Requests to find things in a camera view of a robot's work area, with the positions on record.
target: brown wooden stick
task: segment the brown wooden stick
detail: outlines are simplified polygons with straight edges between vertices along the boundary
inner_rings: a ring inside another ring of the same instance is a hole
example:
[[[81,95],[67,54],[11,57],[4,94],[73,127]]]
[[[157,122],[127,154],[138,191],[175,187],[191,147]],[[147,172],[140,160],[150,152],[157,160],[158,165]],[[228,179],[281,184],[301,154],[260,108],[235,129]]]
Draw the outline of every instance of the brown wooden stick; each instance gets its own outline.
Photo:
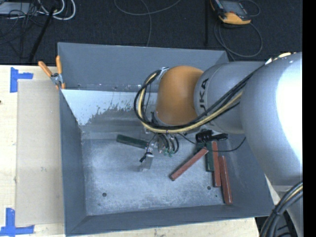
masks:
[[[213,162],[214,162],[214,173],[213,173],[213,185],[214,187],[221,187],[221,174],[219,170],[218,163],[218,147],[217,142],[212,141],[212,151],[213,151]]]
[[[229,183],[228,169],[227,169],[225,156],[219,156],[218,162],[219,162],[219,168],[220,168],[220,173],[221,173],[224,202],[225,204],[232,204],[233,203],[232,190],[231,190],[231,185]]]
[[[180,175],[182,175],[188,168],[190,168],[194,163],[201,159],[208,152],[207,148],[202,148],[198,151],[192,158],[190,158],[184,165],[182,165],[178,170],[176,170],[171,176],[172,181],[176,180]]]

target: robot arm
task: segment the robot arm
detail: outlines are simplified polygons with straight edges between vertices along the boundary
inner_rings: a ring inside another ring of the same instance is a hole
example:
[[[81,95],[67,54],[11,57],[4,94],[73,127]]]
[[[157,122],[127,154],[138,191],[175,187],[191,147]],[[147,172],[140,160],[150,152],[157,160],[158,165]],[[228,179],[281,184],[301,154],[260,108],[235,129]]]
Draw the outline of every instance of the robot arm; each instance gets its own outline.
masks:
[[[303,179],[301,52],[266,63],[218,64],[203,73],[187,66],[171,68],[159,82],[156,111],[149,122],[142,103],[146,87],[159,74],[148,78],[135,99],[136,103],[139,97],[135,111],[146,129],[175,134],[205,125],[218,133],[245,134],[280,197],[302,192],[302,185],[296,187]],[[293,187],[296,190],[288,195]],[[288,212],[303,236],[303,199]]]

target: yellow cable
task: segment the yellow cable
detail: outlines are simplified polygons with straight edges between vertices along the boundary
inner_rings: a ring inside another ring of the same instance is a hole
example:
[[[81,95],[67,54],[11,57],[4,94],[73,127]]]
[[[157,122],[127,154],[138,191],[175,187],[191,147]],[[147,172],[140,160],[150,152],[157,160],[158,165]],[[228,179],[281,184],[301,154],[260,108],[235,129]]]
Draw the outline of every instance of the yellow cable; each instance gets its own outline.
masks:
[[[156,76],[156,74],[153,74],[146,82],[146,84],[154,77]],[[139,97],[139,102],[138,102],[138,115],[142,118],[142,113],[141,113],[141,107],[142,107],[142,99],[144,97],[145,94],[145,89],[143,89],[141,91],[140,97]],[[224,112],[226,109],[228,109],[233,103],[235,103],[237,100],[240,99],[242,95],[242,92],[240,92],[236,97],[234,97],[230,102],[228,102],[227,104],[225,104],[222,108],[218,109],[217,111],[215,111],[214,113],[212,113],[211,115],[207,116],[206,118],[200,120],[199,122],[189,125],[187,127],[183,127],[183,128],[178,128],[178,129],[172,129],[172,126],[170,127],[170,129],[161,129],[161,128],[155,128],[152,127],[144,122],[142,122],[143,126],[145,128],[147,128],[149,131],[152,132],[156,132],[156,133],[180,133],[180,132],[186,132],[189,131],[191,129],[197,128],[201,125],[204,125],[207,122],[210,122],[212,119],[216,118],[218,115],[220,115],[222,112]]]

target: orange device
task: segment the orange device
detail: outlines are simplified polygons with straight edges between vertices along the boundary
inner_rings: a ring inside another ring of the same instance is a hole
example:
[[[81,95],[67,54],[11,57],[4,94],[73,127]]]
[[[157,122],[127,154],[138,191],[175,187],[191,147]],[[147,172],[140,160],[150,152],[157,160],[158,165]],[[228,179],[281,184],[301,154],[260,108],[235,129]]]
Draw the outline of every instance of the orange device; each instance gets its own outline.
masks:
[[[212,9],[218,18],[226,24],[246,25],[251,22],[242,4],[231,0],[210,0]]]

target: power cable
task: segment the power cable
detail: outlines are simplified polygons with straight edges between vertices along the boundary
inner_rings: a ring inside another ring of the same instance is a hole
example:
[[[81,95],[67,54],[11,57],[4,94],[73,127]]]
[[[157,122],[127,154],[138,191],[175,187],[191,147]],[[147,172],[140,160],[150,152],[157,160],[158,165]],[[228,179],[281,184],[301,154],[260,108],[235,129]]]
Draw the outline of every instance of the power cable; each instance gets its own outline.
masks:
[[[160,9],[160,10],[156,10],[156,11],[149,11],[148,9],[148,6],[146,5],[146,3],[143,1],[143,0],[139,0],[143,3],[143,5],[145,6],[147,12],[146,13],[132,13],[132,12],[128,12],[126,10],[123,10],[121,9],[118,4],[117,4],[117,0],[114,0],[114,5],[115,7],[120,10],[121,12],[125,13],[125,14],[128,14],[128,15],[133,15],[133,16],[145,16],[145,15],[148,15],[149,16],[149,23],[150,23],[150,26],[149,26],[149,34],[148,34],[148,40],[147,40],[147,43],[146,43],[146,46],[149,46],[149,42],[150,42],[150,38],[151,38],[151,34],[152,34],[152,18],[151,18],[151,15],[152,14],[155,14],[155,13],[159,13],[159,12],[162,12],[162,11],[165,11],[165,10],[168,10],[172,7],[174,7],[175,5],[177,5],[181,0],[177,0],[174,4],[172,4],[171,6],[168,6],[166,8],[163,8],[163,9]]]

